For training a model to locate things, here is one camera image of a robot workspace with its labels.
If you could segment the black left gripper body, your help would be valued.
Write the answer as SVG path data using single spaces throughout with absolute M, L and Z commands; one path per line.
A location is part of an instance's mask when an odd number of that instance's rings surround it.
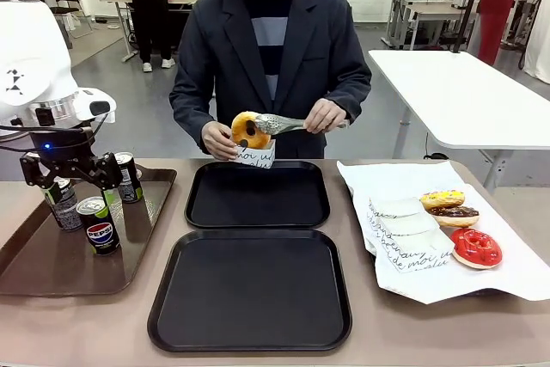
M 25 151 L 26 164 L 76 162 L 91 165 L 97 158 L 91 148 L 95 142 L 91 125 L 36 127 L 29 128 L 28 132 L 34 147 Z

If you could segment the person's right hand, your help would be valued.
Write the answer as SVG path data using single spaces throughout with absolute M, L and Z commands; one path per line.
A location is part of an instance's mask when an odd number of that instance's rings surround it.
M 236 158 L 237 148 L 228 126 L 210 121 L 203 126 L 201 138 L 207 152 L 217 160 L 231 161 Z

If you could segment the person's left hand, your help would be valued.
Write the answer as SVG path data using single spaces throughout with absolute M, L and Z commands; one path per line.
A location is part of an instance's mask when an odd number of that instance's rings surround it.
M 346 111 L 335 102 L 321 98 L 313 105 L 303 126 L 313 134 L 330 132 L 345 121 L 346 116 Z

